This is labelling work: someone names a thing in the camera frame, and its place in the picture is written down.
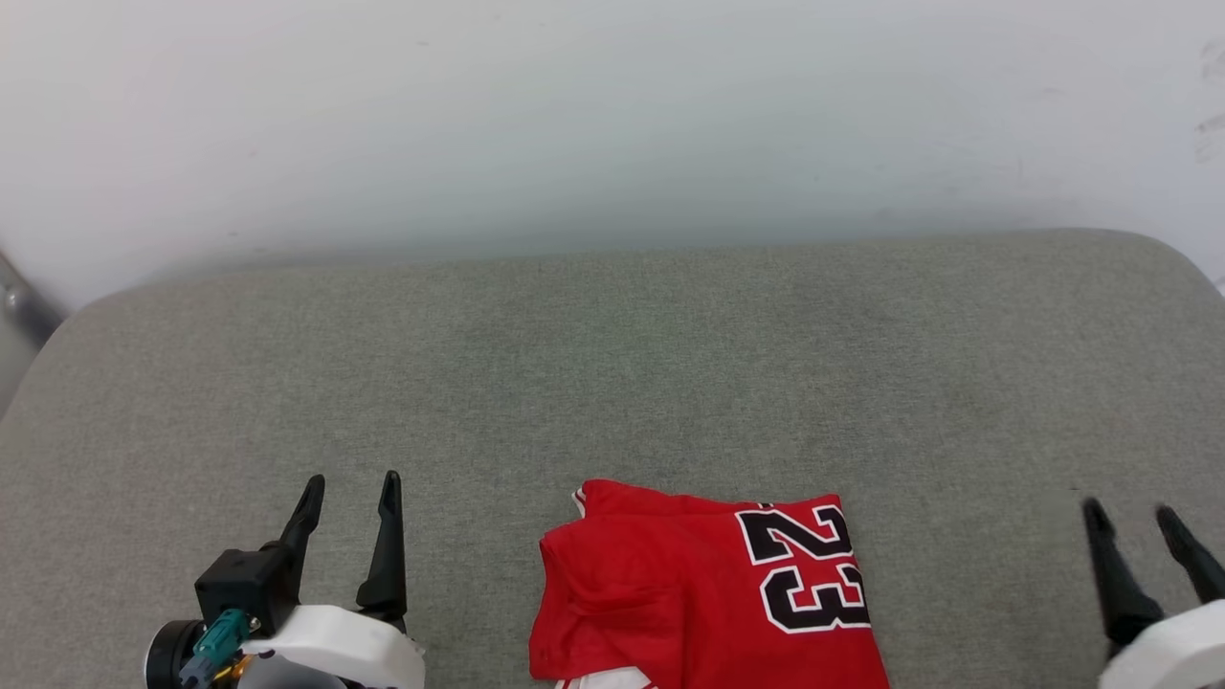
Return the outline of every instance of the folded shirt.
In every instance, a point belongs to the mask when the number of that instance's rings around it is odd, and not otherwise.
[[[594,479],[575,500],[583,517],[540,542],[537,679],[561,689],[888,687],[837,495],[729,504]]]

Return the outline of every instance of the gray fabric surface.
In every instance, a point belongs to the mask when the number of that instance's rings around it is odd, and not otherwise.
[[[430,689],[534,685],[537,541],[597,476],[838,492],[894,687],[1090,687],[1084,495],[1167,609],[1193,597],[1154,503],[1225,555],[1223,342],[1182,256],[1088,232],[138,289],[71,319],[0,423],[0,677],[140,685],[195,577],[317,471],[304,600],[352,604],[396,468]]]

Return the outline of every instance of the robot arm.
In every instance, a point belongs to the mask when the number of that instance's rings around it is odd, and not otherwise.
[[[148,689],[421,689],[425,666],[404,633],[399,474],[387,472],[380,527],[358,611],[303,606],[303,561],[323,504],[314,476],[281,538],[225,550],[196,581],[203,619],[168,623],[145,662]]]
[[[1225,569],[1167,506],[1156,511],[1170,554],[1187,570],[1203,606],[1165,618],[1144,595],[1115,544],[1098,500],[1083,505],[1089,553],[1110,640],[1100,689],[1194,689],[1225,679]]]

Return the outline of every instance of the teal connector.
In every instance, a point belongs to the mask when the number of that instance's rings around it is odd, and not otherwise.
[[[251,638],[251,623],[243,611],[228,609],[218,615],[208,631],[196,641],[195,653],[179,672],[179,682],[184,689],[208,689],[213,677],[221,672],[230,658]]]

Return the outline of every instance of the red jersey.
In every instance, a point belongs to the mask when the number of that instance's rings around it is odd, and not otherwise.
[[[717,503],[612,481],[545,535],[538,679],[637,668],[658,689],[886,689],[837,495]]]

